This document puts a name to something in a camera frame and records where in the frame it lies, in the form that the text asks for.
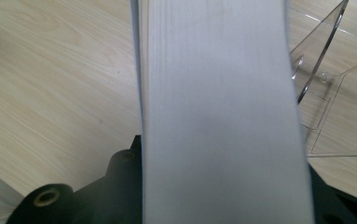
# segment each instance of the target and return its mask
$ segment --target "wooden floor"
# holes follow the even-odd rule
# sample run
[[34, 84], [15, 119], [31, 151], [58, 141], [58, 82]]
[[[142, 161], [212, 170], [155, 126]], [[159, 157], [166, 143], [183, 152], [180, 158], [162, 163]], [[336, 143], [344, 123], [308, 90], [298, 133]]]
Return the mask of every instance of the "wooden floor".
[[[291, 49], [337, 4], [292, 0]], [[357, 0], [320, 69], [330, 80], [301, 106], [309, 162], [357, 196]], [[129, 1], [0, 0], [1, 179], [81, 188], [140, 132]]]

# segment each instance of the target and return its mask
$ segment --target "black machine part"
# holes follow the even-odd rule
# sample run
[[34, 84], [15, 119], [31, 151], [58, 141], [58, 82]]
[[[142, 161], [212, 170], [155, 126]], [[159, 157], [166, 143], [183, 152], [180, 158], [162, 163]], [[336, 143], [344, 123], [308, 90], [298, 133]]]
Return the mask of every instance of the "black machine part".
[[[357, 198], [326, 185], [309, 167], [316, 224], [357, 223]], [[73, 192], [50, 184], [30, 193], [7, 224], [140, 224], [143, 222], [141, 136], [116, 153], [103, 178]]]

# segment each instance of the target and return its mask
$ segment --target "black object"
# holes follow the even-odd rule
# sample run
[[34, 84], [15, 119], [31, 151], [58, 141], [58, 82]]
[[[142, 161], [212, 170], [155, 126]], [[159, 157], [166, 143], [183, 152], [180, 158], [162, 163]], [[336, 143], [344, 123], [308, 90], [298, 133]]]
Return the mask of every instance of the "black object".
[[[356, 224], [357, 198], [326, 185], [309, 167], [317, 224]], [[30, 193], [8, 224], [141, 224], [143, 219], [141, 137], [116, 153], [105, 177], [73, 193], [66, 185], [46, 185]]]

